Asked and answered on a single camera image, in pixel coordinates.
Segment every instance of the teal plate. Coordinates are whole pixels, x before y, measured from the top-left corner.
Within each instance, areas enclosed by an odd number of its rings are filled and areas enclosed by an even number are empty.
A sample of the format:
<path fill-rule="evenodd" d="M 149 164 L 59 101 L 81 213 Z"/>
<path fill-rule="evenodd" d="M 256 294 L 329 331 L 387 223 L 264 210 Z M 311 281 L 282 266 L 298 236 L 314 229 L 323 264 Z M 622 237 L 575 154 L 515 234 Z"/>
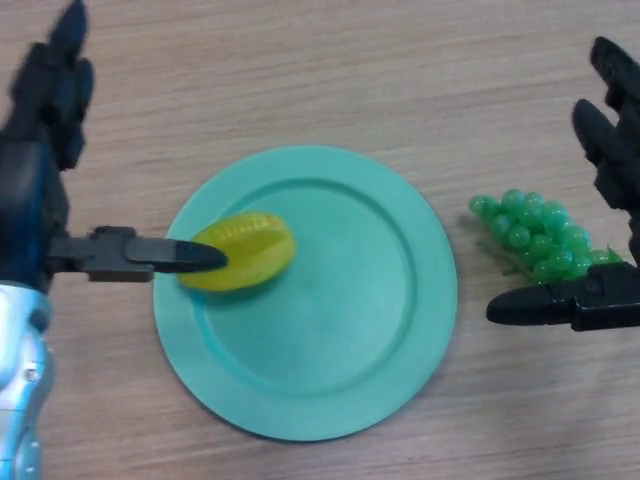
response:
<path fill-rule="evenodd" d="M 229 294 L 156 277 L 158 334 L 185 386 L 231 424 L 281 440 L 342 437 L 396 412 L 440 363 L 457 307 L 451 247 L 420 193 L 350 151 L 278 148 L 205 183 L 168 236 L 242 211 L 282 217 L 296 257 Z"/>

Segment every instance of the wooden table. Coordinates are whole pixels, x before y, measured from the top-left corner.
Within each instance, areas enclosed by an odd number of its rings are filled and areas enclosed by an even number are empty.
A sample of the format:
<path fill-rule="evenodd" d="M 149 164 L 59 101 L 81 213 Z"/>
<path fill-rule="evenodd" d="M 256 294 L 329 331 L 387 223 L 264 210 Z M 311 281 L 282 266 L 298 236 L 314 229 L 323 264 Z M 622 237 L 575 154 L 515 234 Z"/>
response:
<path fill-rule="evenodd" d="M 163 235 L 194 189 L 250 153 L 342 146 L 427 196 L 455 249 L 460 312 L 438 375 L 400 413 L 345 440 L 289 445 L 235 431 L 187 394 L 149 285 L 60 277 L 44 478 L 639 478 L 640 330 L 489 324 L 487 301 L 519 279 L 478 251 L 466 218 L 472 194 L 538 190 L 626 252 L 626 216 L 592 188 L 569 117 L 581 97 L 602 105 L 596 35 L 640 57 L 637 0 L 88 4 L 98 79 L 88 146 L 66 175 L 74 232 Z M 63 5 L 0 2 L 1 85 Z"/>

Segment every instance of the plastic fruit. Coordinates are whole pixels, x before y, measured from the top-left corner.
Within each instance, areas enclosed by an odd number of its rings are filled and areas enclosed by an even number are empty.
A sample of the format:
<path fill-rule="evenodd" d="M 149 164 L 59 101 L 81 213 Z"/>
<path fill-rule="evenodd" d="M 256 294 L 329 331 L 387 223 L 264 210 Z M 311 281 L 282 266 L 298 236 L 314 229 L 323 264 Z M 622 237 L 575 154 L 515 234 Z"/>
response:
<path fill-rule="evenodd" d="M 270 280 L 295 256 L 295 240 L 289 227 L 269 213 L 241 213 L 224 218 L 200 231 L 192 239 L 222 250 L 229 259 L 225 268 L 181 274 L 189 288 L 227 292 Z"/>
<path fill-rule="evenodd" d="M 591 250 L 591 235 L 574 224 L 567 208 L 545 202 L 537 192 L 512 188 L 499 201 L 476 195 L 469 209 L 492 233 L 496 248 L 479 242 L 483 250 L 509 263 L 505 275 L 520 272 L 533 283 L 580 278 L 591 265 L 623 262 L 611 248 Z"/>

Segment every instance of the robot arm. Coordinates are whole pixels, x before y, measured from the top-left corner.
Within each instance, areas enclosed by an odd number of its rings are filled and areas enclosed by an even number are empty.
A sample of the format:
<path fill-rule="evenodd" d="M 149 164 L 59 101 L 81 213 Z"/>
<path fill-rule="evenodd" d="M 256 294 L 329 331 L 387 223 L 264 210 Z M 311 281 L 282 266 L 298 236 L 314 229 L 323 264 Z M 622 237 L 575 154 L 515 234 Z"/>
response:
<path fill-rule="evenodd" d="M 55 274 L 83 272 L 96 282 L 148 282 L 155 272 L 224 267 L 219 250 L 143 238 L 130 227 L 67 232 L 62 172 L 76 167 L 94 74 L 80 58 L 87 33 L 81 0 L 34 43 L 10 90 L 13 110 L 0 130 L 0 480 L 39 479 L 36 422 L 54 380 L 44 340 Z"/>
<path fill-rule="evenodd" d="M 594 185 L 610 208 L 629 213 L 629 250 L 640 265 L 640 66 L 603 37 L 591 49 L 591 64 L 607 85 L 605 102 L 616 126 L 587 100 L 573 109 L 573 127 Z M 506 292 L 487 307 L 487 318 L 504 325 L 569 323 L 575 331 L 640 326 L 640 268 L 598 265 L 585 278 Z"/>

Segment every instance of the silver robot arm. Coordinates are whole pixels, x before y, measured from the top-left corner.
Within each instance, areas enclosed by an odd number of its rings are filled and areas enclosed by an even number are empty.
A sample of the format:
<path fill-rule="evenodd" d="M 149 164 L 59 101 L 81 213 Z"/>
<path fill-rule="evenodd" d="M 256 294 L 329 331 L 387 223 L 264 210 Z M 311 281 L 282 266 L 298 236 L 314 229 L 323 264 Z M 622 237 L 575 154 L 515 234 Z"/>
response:
<path fill-rule="evenodd" d="M 53 387 L 55 363 L 44 339 L 49 299 L 0 284 L 0 479 L 41 478 L 37 422 Z"/>

